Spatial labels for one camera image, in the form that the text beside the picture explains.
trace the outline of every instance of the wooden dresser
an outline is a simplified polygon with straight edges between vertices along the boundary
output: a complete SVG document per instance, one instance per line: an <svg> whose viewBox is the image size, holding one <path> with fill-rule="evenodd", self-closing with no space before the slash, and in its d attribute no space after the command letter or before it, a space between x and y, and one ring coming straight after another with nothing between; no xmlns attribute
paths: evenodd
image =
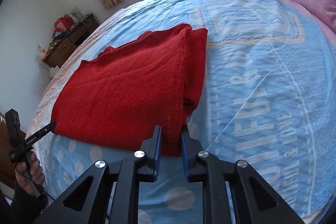
<svg viewBox="0 0 336 224"><path fill-rule="evenodd" d="M21 131L23 139L26 134ZM9 160L9 152L12 149L9 143L8 131L4 115L0 113L0 181L14 189L15 165Z"/></svg>
<svg viewBox="0 0 336 224"><path fill-rule="evenodd" d="M59 41L53 49L42 59L49 67L60 67L85 39L99 26L92 14L86 15L81 21L65 33L55 37Z"/></svg>

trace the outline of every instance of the person's arm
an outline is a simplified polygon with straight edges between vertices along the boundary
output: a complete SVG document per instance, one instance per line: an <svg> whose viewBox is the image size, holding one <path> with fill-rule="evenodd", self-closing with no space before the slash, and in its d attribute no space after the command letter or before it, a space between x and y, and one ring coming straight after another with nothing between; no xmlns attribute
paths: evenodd
<svg viewBox="0 0 336 224"><path fill-rule="evenodd" d="M40 166L40 161L36 157L35 153L31 154L31 179L39 185L44 183L44 174L42 173L42 167ZM17 170L23 174L26 170L26 164L20 162L16 166ZM14 214L22 221L24 224L32 224L33 221L41 214L41 211L45 209L48 204L48 198L43 193L36 198L34 196L33 189L27 183L27 179L21 176L17 171L16 182L15 182L15 193L11 208Z"/></svg>

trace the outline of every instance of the human hand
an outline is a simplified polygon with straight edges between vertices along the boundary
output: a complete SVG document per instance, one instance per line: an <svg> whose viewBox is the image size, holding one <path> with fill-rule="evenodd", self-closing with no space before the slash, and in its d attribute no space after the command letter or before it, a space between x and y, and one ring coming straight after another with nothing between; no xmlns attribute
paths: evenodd
<svg viewBox="0 0 336 224"><path fill-rule="evenodd" d="M34 181L36 184L42 185L45 180L45 176L42 173L42 167L40 166L40 161L37 158L35 152L32 152L30 155L30 159L32 161L31 167L30 167L30 174L31 174L31 179ZM16 165L17 171L19 171L21 174L23 174L26 171L26 163L25 162L19 162ZM30 187L30 185L27 182L27 179L23 176L21 176L18 172L15 170L15 176L17 183L19 186L25 190L29 195L34 196L34 191Z"/></svg>

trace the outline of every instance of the triangular cutout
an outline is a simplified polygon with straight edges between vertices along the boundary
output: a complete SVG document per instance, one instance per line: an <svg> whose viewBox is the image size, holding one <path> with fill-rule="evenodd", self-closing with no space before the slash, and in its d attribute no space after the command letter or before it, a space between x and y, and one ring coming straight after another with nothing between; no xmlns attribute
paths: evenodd
<svg viewBox="0 0 336 224"><path fill-rule="evenodd" d="M267 193L267 191L254 177L250 177L249 180L257 207L260 211L266 211L277 206L277 202L274 200L274 198L272 198L271 195Z"/></svg>
<svg viewBox="0 0 336 224"><path fill-rule="evenodd" d="M64 201L65 207L80 212L89 193L93 176L88 176Z"/></svg>

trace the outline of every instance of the blue bed sheet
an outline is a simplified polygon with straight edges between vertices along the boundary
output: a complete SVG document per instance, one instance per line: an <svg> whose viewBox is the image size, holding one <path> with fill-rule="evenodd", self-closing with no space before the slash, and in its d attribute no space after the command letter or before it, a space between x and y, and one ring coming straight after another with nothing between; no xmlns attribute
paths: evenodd
<svg viewBox="0 0 336 224"><path fill-rule="evenodd" d="M179 23L209 30L191 135L220 159L247 160L302 218L330 202L336 50L317 21L281 0L144 0L108 26L88 59ZM61 136L51 149L47 189L54 197L96 160L129 153ZM201 217L201 184L186 182L180 158L162 157L157 182L140 185L139 223L201 223Z"/></svg>

